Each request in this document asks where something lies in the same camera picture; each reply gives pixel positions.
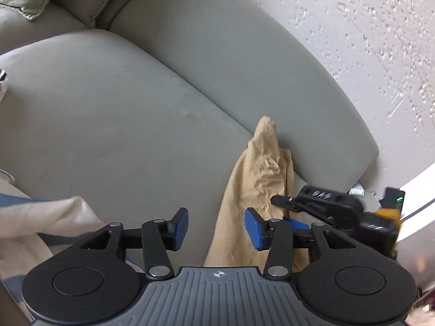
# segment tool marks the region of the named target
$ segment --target yellow part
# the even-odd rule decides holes
[[[379,215],[386,220],[394,220],[396,222],[396,226],[400,229],[400,225],[402,222],[400,221],[400,210],[397,208],[380,208],[375,212],[376,215]]]

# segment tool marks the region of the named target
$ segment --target sofa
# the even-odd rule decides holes
[[[110,0],[89,28],[56,0],[0,7],[0,168],[33,198],[82,196],[140,227],[187,207],[175,267],[202,265],[230,172],[258,120],[301,183],[347,191],[378,155],[352,103],[248,0]]]

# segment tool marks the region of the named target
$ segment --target beige garment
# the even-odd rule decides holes
[[[263,271],[268,251],[259,252],[252,246],[244,228],[244,212],[254,207],[264,220],[282,219],[283,209],[273,206],[270,198],[295,195],[293,180],[290,150],[279,148],[275,124],[263,116],[231,173],[205,266],[258,266]],[[296,213],[290,215],[297,219]],[[295,250],[293,259],[293,270],[300,271],[308,264],[307,251]]]

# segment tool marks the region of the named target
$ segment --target textured wall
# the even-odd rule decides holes
[[[435,0],[251,0],[287,28],[354,103],[380,155],[382,194],[435,162]]]

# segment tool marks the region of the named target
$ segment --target gray ribbed plate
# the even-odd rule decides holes
[[[34,326],[47,325],[37,321]],[[99,326],[332,326],[310,312],[292,287],[261,277],[254,267],[185,267],[151,283],[139,301]],[[395,322],[392,326],[403,326]]]

